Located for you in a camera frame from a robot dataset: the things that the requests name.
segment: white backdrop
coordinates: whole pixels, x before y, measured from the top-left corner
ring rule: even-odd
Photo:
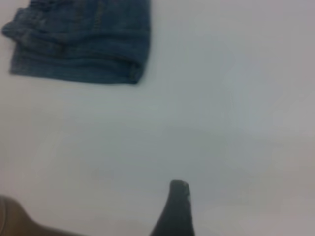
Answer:
[[[38,222],[147,236],[169,181],[198,236],[315,233],[315,2],[152,0],[138,86],[11,76],[0,37],[0,193]],[[27,0],[1,0],[0,25]]]

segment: folded jeans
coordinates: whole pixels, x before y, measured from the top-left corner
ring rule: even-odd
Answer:
[[[150,47],[150,0],[31,0],[2,33],[17,45],[10,72],[136,84]]]

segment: black object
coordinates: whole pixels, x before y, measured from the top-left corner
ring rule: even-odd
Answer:
[[[151,236],[194,235],[189,185],[181,180],[173,180],[166,205]]]

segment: brown leather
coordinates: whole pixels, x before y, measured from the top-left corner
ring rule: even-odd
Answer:
[[[43,227],[30,219],[21,205],[0,197],[0,236],[76,236]]]

